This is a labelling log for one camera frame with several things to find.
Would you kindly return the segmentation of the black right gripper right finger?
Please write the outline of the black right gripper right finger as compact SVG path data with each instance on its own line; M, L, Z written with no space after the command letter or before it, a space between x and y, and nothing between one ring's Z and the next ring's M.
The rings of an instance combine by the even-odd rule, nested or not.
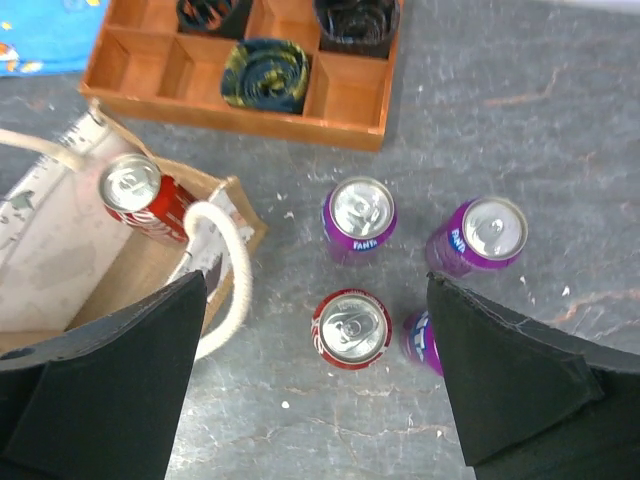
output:
M427 309L465 463L479 479L635 479L639 358L430 273Z

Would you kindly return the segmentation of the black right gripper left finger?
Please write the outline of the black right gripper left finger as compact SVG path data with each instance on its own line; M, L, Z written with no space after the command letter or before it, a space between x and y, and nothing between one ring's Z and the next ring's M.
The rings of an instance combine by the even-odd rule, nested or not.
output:
M4 479L164 478L206 307L190 273L1 357Z

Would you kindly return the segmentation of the purple soda can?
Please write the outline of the purple soda can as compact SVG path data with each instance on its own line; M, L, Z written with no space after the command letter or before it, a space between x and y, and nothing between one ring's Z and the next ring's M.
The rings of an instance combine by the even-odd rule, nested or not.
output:
M503 270L517 260L528 233L524 213L509 199L473 198L430 235L426 262L430 270L454 278Z
M406 318L400 343L410 361L428 367L437 375L443 376L431 317L426 309Z
M396 204L380 181L352 176L326 196L322 223L331 259L341 265L371 263L397 224Z

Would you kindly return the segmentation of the burlap canvas tote bag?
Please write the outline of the burlap canvas tote bag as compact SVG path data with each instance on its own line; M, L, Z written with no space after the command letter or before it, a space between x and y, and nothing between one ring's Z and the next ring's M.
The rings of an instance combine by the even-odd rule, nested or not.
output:
M231 339L251 302L249 257L266 233L238 178L153 157L98 100L55 142L7 130L1 141L39 155L1 198L3 353L23 353L194 271L207 289L197 357ZM123 154L153 159L194 195L185 243L146 236L108 214L99 179Z

